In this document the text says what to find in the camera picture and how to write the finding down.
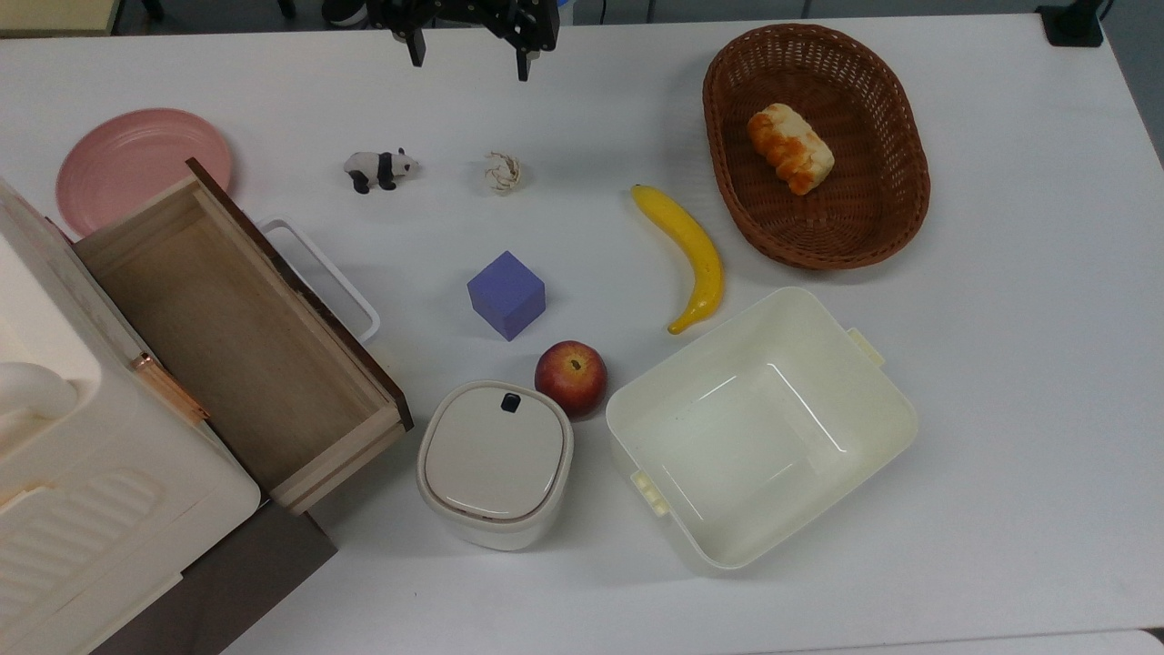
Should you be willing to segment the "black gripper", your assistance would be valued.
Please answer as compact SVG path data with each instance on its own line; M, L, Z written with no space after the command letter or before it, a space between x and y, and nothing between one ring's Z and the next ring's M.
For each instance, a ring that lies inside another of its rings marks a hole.
M423 29L436 17L457 24L483 26L514 48L518 79L528 80L528 67L541 51L558 48L558 1L369 1L367 17L375 29L392 33L404 43L412 66L426 57Z

